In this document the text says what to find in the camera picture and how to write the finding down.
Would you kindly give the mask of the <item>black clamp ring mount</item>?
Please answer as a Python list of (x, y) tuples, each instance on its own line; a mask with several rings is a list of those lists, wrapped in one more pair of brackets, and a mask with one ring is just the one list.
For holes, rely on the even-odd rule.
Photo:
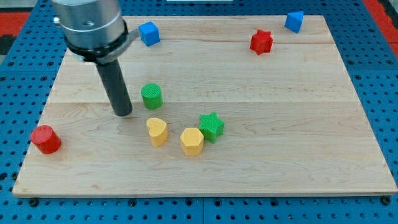
[(139, 30), (129, 31), (122, 17), (109, 22), (74, 22), (70, 27), (54, 17), (53, 23), (64, 31), (65, 42), (81, 62), (106, 64), (117, 60), (140, 37)]

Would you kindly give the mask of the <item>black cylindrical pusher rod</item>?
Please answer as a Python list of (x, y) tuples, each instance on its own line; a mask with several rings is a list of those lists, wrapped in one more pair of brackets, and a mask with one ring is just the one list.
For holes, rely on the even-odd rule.
[(118, 60), (96, 64), (96, 68), (115, 115), (129, 115), (132, 112), (132, 104)]

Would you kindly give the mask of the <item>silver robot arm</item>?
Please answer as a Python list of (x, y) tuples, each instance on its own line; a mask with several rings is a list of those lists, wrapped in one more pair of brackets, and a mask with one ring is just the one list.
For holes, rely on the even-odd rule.
[(130, 31), (115, 0), (52, 0), (54, 24), (61, 28), (65, 42), (81, 62), (93, 62), (111, 107), (117, 116), (132, 112), (132, 104), (118, 61), (139, 37)]

